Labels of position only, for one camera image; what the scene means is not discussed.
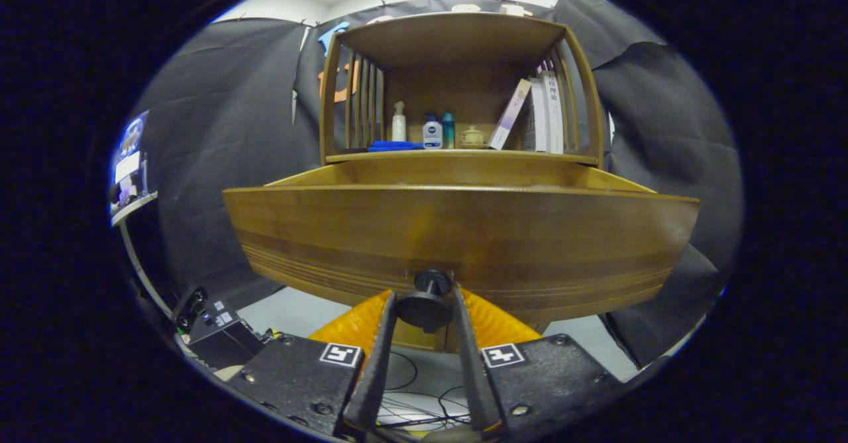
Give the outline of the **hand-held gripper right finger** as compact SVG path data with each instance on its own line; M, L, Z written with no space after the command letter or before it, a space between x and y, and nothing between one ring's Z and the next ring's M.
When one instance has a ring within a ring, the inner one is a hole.
M626 383L567 334L479 346L459 288L453 323L470 428L483 440L545 437L626 394Z

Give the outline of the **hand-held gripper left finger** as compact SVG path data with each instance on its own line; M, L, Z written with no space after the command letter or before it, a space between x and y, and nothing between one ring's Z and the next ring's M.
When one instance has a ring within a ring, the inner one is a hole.
M390 363L397 295L355 305L317 338L284 334L229 380L239 397L282 424L341 439L375 430Z

